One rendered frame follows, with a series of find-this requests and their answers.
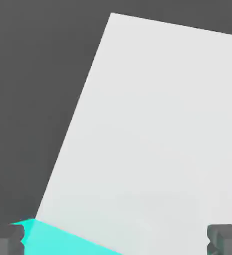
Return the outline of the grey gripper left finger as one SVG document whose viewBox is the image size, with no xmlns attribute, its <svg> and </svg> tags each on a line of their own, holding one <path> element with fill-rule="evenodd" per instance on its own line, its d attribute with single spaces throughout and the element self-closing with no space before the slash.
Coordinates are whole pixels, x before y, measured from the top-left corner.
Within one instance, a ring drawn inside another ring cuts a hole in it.
<svg viewBox="0 0 232 255">
<path fill-rule="evenodd" d="M 24 255 L 23 225 L 0 225 L 0 255 Z"/>
</svg>

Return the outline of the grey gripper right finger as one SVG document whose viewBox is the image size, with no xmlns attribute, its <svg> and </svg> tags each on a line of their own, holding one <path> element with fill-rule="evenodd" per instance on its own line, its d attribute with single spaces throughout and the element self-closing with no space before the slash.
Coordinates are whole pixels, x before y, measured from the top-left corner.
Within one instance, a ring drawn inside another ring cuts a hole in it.
<svg viewBox="0 0 232 255">
<path fill-rule="evenodd" d="M 232 225 L 212 224 L 207 227 L 207 255 L 232 255 Z"/>
</svg>

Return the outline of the large cyan box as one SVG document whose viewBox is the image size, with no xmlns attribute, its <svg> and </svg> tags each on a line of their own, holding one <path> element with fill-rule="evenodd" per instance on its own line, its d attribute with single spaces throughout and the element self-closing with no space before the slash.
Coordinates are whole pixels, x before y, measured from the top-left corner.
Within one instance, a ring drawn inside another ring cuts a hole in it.
<svg viewBox="0 0 232 255">
<path fill-rule="evenodd" d="M 121 255 L 36 219 L 16 224 L 24 227 L 24 255 Z"/>
</svg>

